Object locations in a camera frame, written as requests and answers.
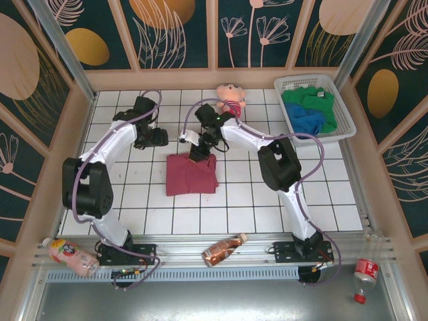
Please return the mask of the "maroon tank top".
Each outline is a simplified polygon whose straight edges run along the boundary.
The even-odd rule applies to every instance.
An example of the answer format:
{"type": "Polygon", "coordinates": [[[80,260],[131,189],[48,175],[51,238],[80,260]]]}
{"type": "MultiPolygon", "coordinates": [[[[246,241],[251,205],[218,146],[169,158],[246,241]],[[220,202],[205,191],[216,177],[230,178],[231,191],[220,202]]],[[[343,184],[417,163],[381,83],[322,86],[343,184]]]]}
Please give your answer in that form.
{"type": "Polygon", "coordinates": [[[166,195],[214,194],[219,186],[216,176],[217,158],[193,162],[188,154],[167,156],[166,195]]]}

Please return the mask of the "pink plush doll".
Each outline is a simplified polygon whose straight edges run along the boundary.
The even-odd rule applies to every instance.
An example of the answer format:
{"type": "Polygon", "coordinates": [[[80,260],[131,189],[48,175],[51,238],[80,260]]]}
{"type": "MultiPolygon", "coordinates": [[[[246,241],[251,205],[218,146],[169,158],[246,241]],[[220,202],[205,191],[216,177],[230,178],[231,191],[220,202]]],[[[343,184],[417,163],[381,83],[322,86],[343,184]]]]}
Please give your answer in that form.
{"type": "Polygon", "coordinates": [[[218,102],[217,106],[223,112],[229,112],[236,118],[241,117],[241,112],[246,106],[245,90],[236,84],[224,84],[217,88],[217,95],[222,102],[218,102]]]}

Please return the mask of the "blue tank top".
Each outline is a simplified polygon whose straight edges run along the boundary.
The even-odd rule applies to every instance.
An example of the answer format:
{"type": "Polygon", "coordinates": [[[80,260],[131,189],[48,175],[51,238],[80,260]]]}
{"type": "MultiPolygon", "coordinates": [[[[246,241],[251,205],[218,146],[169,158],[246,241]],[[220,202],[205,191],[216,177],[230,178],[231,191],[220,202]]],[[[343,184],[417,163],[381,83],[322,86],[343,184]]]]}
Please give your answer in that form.
{"type": "Polygon", "coordinates": [[[316,136],[326,123],[326,117],[318,110],[305,109],[295,103],[286,103],[285,107],[294,132],[316,136]]]}

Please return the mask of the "brown drink bottle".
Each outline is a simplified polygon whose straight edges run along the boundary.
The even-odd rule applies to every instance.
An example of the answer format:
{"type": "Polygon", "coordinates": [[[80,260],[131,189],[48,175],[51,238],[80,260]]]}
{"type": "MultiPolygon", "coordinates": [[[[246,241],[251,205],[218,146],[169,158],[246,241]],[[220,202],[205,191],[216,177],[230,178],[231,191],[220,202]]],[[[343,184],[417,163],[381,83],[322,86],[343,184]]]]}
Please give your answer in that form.
{"type": "Polygon", "coordinates": [[[205,265],[208,268],[212,268],[218,263],[221,263],[227,259],[238,247],[246,243],[247,240],[247,235],[245,233],[240,233],[234,238],[224,239],[215,243],[201,254],[205,265]]]}

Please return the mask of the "green tank top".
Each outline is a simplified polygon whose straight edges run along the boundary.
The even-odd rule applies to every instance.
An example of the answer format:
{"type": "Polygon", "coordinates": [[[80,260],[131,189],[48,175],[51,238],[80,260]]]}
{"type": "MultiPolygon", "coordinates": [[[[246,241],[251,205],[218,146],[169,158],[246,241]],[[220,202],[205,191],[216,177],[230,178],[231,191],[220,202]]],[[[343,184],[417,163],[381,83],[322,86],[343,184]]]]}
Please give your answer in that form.
{"type": "Polygon", "coordinates": [[[319,134],[331,133],[336,130],[337,122],[332,111],[334,95],[330,92],[325,92],[324,88],[308,86],[306,88],[299,87],[295,90],[285,90],[281,98],[284,105],[286,103],[295,103],[305,109],[310,108],[322,112],[326,117],[326,123],[319,134]]]}

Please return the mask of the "white plastic laundry basket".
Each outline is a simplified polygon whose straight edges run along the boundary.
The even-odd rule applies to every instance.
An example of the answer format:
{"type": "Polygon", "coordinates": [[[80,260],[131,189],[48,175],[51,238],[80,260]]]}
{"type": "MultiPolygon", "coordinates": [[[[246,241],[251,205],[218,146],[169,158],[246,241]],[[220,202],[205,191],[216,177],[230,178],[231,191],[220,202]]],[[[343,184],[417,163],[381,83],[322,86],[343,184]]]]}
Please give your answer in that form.
{"type": "Polygon", "coordinates": [[[332,111],[334,118],[337,122],[337,128],[335,131],[326,134],[319,134],[316,137],[322,144],[338,142],[339,140],[350,138],[356,134],[356,126],[352,120],[352,117],[344,103],[337,87],[335,86],[332,78],[326,74],[302,74],[286,76],[283,78],[277,78],[274,80],[274,88],[277,92],[278,99],[280,100],[280,106],[286,119],[286,124],[290,133],[294,133],[292,123],[284,102],[282,101],[281,95],[285,90],[295,90],[299,87],[313,86],[316,88],[324,88],[325,92],[330,92],[334,95],[334,105],[332,111]]]}

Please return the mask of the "grey metal panel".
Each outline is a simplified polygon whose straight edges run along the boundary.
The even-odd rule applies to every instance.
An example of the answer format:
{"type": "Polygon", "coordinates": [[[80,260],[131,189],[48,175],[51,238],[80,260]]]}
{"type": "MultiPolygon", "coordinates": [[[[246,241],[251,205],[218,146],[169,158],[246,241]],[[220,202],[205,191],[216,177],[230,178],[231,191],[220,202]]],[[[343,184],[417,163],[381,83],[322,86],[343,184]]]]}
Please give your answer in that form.
{"type": "Polygon", "coordinates": [[[352,278],[320,287],[297,281],[153,282],[127,293],[107,283],[46,284],[25,321],[413,321],[384,284],[366,304],[352,278]]]}

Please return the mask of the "pink drink bottle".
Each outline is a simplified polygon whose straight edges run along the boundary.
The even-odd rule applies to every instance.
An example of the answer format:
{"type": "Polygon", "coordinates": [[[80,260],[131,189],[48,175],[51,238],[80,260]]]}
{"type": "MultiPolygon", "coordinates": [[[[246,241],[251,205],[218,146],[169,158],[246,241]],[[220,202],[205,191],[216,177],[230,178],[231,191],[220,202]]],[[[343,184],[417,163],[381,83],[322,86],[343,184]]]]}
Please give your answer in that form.
{"type": "Polygon", "coordinates": [[[94,256],[66,239],[47,237],[42,241],[42,245],[47,248],[52,260],[68,266],[79,276],[89,278],[99,268],[100,263],[94,256]]]}

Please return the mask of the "red label cola bottle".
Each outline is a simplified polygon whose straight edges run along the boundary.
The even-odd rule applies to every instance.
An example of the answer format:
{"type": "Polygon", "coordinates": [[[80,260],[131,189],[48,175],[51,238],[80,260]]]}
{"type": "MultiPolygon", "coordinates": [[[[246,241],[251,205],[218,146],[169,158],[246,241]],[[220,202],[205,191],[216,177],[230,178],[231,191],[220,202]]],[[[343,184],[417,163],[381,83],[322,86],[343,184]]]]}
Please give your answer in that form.
{"type": "Polygon", "coordinates": [[[354,301],[365,304],[366,295],[377,284],[379,265],[369,259],[359,259],[354,271],[355,294],[354,301]]]}

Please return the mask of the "aluminium rail base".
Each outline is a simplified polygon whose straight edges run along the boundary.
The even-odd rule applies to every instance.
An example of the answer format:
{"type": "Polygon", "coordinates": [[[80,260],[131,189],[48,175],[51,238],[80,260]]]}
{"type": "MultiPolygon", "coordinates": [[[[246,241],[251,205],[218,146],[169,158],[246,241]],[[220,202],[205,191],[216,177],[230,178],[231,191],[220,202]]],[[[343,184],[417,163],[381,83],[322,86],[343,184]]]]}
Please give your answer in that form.
{"type": "MultiPolygon", "coordinates": [[[[356,263],[363,245],[363,232],[327,232],[339,247],[342,262],[356,263]]],[[[248,241],[238,247],[231,258],[226,259],[218,267],[241,267],[274,265],[273,255],[268,254],[268,248],[277,241],[291,241],[291,233],[250,233],[248,241]]],[[[156,254],[160,257],[161,268],[206,268],[201,254],[212,244],[233,235],[228,234],[188,234],[188,235],[137,235],[137,244],[155,244],[156,254]]],[[[95,235],[72,235],[68,239],[81,248],[94,253],[94,244],[99,239],[95,235]]],[[[390,239],[383,243],[380,263],[395,261],[397,258],[390,239]]],[[[47,249],[38,245],[31,259],[32,268],[60,269],[66,266],[56,263],[49,258],[47,249]]]]}

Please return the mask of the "aluminium frame post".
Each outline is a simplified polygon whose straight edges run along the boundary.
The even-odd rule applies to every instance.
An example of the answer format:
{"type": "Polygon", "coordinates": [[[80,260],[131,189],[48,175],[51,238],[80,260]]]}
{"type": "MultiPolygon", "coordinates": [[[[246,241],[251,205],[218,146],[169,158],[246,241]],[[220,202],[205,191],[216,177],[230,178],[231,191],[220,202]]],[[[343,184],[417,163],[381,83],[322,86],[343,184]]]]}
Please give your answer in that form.
{"type": "Polygon", "coordinates": [[[86,76],[81,63],[78,61],[72,48],[70,47],[60,25],[54,19],[50,8],[44,0],[27,0],[35,16],[39,19],[41,26],[45,29],[49,38],[58,49],[68,69],[71,71],[75,81],[82,89],[84,95],[90,103],[94,103],[96,92],[86,76]]]}
{"type": "Polygon", "coordinates": [[[364,16],[362,25],[351,41],[334,77],[334,84],[339,92],[344,87],[359,57],[362,55],[365,47],[387,12],[390,2],[391,0],[374,0],[373,4],[369,7],[368,13],[364,16]]]}

